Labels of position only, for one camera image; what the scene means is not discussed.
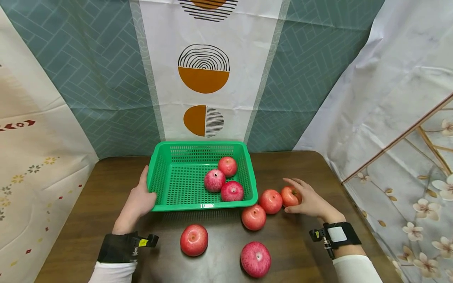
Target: wooden table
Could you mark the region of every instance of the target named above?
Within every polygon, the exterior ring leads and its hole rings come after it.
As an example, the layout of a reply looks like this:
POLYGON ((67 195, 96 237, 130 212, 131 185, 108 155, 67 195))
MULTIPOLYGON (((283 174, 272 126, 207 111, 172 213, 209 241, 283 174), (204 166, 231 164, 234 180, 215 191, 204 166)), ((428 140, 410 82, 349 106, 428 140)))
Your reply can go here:
MULTIPOLYGON (((311 184, 328 202, 345 214, 363 242, 383 282, 400 282, 375 239, 324 159, 315 152, 252 154, 258 191, 280 190, 282 177, 298 177, 311 184)), ((52 248, 37 283, 87 282, 105 234, 111 232, 129 191, 138 182, 149 157, 108 158, 94 168, 60 236, 52 248)), ((268 216, 258 232, 241 224, 241 209, 150 213, 138 224, 141 236, 160 237, 155 249, 142 248, 133 282, 204 283, 253 282, 241 269, 243 246, 260 241, 272 256, 269 273, 260 282, 337 282, 332 261, 321 243, 308 231, 321 227, 317 219, 289 215, 283 210, 268 216), (206 252, 189 258, 180 250, 184 228, 200 223, 209 233, 206 252)))

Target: teal patterned backdrop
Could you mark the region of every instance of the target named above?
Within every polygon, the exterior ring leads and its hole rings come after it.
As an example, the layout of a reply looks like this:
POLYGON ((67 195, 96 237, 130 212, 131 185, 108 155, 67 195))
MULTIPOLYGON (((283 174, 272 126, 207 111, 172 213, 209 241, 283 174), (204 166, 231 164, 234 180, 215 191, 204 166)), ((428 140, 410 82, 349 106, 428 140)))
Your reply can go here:
MULTIPOLYGON (((291 0, 248 138, 292 150, 368 37, 384 0, 291 0)), ((0 0, 100 158, 160 141, 126 0, 0 0)))

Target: basket rim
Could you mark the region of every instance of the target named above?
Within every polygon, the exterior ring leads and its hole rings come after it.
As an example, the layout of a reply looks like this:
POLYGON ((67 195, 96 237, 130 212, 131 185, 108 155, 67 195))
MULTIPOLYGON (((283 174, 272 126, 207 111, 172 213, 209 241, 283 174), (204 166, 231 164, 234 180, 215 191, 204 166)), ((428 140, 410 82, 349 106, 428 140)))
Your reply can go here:
POLYGON ((235 207, 246 207, 252 206, 258 202, 258 190, 256 187, 256 178, 255 172, 253 170, 253 164, 251 162, 250 153, 247 149, 245 143, 236 140, 167 140, 159 142, 155 148, 154 152, 151 155, 151 159, 149 162, 149 171, 147 176, 147 187, 148 191, 150 192, 149 185, 151 183, 151 178, 154 173, 154 164, 156 163, 157 155, 155 153, 159 152, 159 149, 162 145, 165 144, 174 144, 174 145, 193 145, 193 144, 237 144, 240 145, 244 149, 245 158, 247 161, 248 167, 248 176, 251 183, 251 193, 252 198, 250 200, 243 200, 243 201, 228 201, 228 202, 215 202, 215 203, 194 203, 194 204, 174 204, 174 205, 155 205, 151 211, 188 211, 188 210, 200 210, 200 209, 218 209, 218 208, 235 208, 235 207))

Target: apple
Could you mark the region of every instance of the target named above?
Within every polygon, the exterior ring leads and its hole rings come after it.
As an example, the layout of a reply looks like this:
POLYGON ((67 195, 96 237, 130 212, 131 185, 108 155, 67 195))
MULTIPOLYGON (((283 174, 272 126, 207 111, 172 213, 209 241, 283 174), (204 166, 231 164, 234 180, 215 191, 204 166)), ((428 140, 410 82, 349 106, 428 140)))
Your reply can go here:
POLYGON ((219 160, 217 168, 222 171, 227 178, 233 177, 237 172, 237 163, 233 157, 225 156, 219 160))
POLYGON ((244 226, 252 231, 258 231, 266 224, 266 211, 260 205, 246 207, 241 215, 244 226))
POLYGON ((222 186, 220 196, 223 201, 242 201, 244 188, 236 181, 229 181, 222 186))
POLYGON ((265 190, 260 196, 258 203, 267 214, 275 214, 280 211, 283 204, 282 196, 276 190, 265 190))
POLYGON ((302 202, 302 195, 293 186, 285 186, 281 192, 283 206, 296 206, 302 202))
POLYGON ((241 264, 244 270, 253 278, 261 278, 270 268, 270 254, 266 246, 260 242, 246 244, 241 252, 241 264))
POLYGON ((199 256, 207 248, 207 231, 198 224, 187 226, 179 241, 181 250, 188 256, 199 256))
POLYGON ((218 169, 213 169, 204 176, 204 186, 210 192, 220 192, 226 181, 225 174, 218 169))

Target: black line pattern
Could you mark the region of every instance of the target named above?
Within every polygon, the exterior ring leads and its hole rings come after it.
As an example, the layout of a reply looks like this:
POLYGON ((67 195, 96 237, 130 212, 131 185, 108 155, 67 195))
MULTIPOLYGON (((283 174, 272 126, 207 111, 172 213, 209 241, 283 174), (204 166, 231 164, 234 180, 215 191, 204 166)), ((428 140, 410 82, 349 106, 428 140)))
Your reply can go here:
POLYGON ((178 0, 185 12, 195 19, 220 22, 231 15, 237 6, 237 0, 178 0))
POLYGON ((178 66, 213 71, 230 71, 230 59, 212 45, 192 44, 186 47, 178 59, 178 66))
POLYGON ((204 136, 207 138, 212 138, 213 136, 220 133, 223 129, 223 116, 214 108, 206 107, 206 128, 204 131, 204 136))

